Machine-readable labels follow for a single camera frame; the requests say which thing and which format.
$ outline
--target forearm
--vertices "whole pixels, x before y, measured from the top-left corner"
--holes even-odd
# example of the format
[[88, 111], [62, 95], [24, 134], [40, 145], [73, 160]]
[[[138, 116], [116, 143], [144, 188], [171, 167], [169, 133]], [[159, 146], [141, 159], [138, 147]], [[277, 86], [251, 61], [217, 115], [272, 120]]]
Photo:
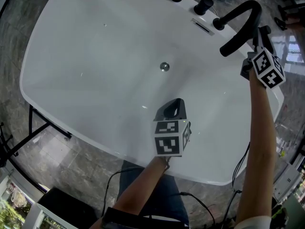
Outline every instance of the forearm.
[[155, 157], [134, 182], [122, 193], [113, 208], [138, 215], [152, 194], [166, 168], [163, 160]]
[[251, 137], [237, 223], [255, 216], [270, 216], [276, 159], [276, 135], [267, 92], [250, 71]]

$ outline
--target faucet spout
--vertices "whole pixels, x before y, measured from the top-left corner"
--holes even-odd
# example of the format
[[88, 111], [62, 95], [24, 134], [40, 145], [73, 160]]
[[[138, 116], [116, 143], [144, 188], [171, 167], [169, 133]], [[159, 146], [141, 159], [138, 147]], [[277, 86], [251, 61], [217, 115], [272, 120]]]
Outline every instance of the faucet spout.
[[246, 12], [247, 10], [252, 10], [247, 22], [230, 41], [220, 48], [220, 53], [224, 57], [229, 56], [231, 53], [235, 52], [243, 44], [245, 44], [249, 39], [254, 37], [261, 19], [262, 7], [257, 1], [246, 1], [229, 12], [227, 15], [213, 20], [214, 27], [220, 31], [224, 29], [224, 26], [230, 20], [236, 18], [238, 15]]

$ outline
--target bathtub basin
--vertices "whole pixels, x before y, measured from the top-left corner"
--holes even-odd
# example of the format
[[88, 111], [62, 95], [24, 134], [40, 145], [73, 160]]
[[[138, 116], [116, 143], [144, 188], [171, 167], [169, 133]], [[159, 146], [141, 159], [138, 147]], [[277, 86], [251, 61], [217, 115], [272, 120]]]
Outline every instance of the bathtub basin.
[[[49, 0], [30, 37], [20, 88], [47, 118], [95, 147], [141, 166], [152, 159], [151, 122], [185, 101], [192, 135], [168, 174], [231, 182], [250, 139], [251, 48], [219, 53], [236, 32], [193, 12], [194, 0]], [[195, 19], [205, 29], [194, 23]], [[167, 62], [170, 69], [160, 69]], [[284, 97], [268, 91], [274, 118]]]

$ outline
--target floor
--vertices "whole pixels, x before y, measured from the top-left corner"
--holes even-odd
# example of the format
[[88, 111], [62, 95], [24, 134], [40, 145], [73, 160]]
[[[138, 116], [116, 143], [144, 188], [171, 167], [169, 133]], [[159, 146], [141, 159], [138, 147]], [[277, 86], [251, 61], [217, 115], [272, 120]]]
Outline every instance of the floor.
[[[5, 123], [6, 134], [13, 134], [13, 144], [17, 144], [28, 134], [29, 105], [19, 89], [21, 64], [34, 25], [48, 0], [10, 0], [0, 19], [0, 120]], [[219, 16], [246, 0], [215, 1], [214, 8]], [[305, 33], [304, 31], [281, 31], [273, 21], [279, 17], [277, 5], [281, 0], [256, 0], [263, 8], [261, 25], [272, 29], [272, 40], [278, 56], [285, 67], [287, 82], [281, 86], [285, 102], [276, 121], [278, 151], [277, 170], [291, 158], [299, 141], [304, 136], [305, 121]], [[238, 30], [247, 18], [239, 16], [229, 25]], [[34, 116], [33, 127], [43, 124]], [[86, 202], [100, 214], [106, 183], [112, 173], [119, 170], [122, 160], [111, 156], [83, 141], [66, 139], [52, 127], [25, 145], [15, 158], [19, 165], [34, 180], [46, 187], [58, 187], [75, 198]], [[236, 181], [241, 187], [242, 173]], [[111, 182], [107, 205], [111, 206], [118, 193], [119, 176]], [[220, 222], [232, 195], [232, 185], [213, 186], [176, 178], [180, 191], [194, 194], [201, 199]], [[236, 214], [239, 197], [231, 206], [229, 216]], [[210, 215], [192, 198], [183, 198], [192, 228], [202, 228], [211, 224]]]

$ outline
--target white sleeve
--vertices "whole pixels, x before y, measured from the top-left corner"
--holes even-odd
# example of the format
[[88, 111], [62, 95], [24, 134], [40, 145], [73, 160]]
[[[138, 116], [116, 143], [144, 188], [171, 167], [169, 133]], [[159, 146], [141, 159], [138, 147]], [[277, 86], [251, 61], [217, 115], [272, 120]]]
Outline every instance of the white sleeve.
[[269, 216], [257, 216], [252, 217], [238, 223], [234, 229], [269, 229], [271, 223], [271, 217]]

